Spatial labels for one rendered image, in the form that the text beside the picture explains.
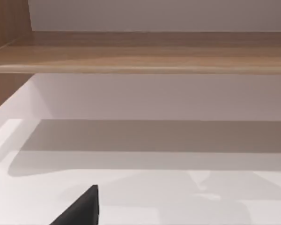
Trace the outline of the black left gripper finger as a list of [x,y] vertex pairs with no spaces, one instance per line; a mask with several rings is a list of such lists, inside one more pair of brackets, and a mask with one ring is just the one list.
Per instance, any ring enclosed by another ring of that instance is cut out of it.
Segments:
[[49,225],[98,225],[99,189],[92,185]]

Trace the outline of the wooden open shelf unit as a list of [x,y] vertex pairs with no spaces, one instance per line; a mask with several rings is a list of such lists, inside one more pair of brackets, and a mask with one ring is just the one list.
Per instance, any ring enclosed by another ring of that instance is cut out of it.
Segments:
[[281,0],[0,0],[0,75],[281,75]]

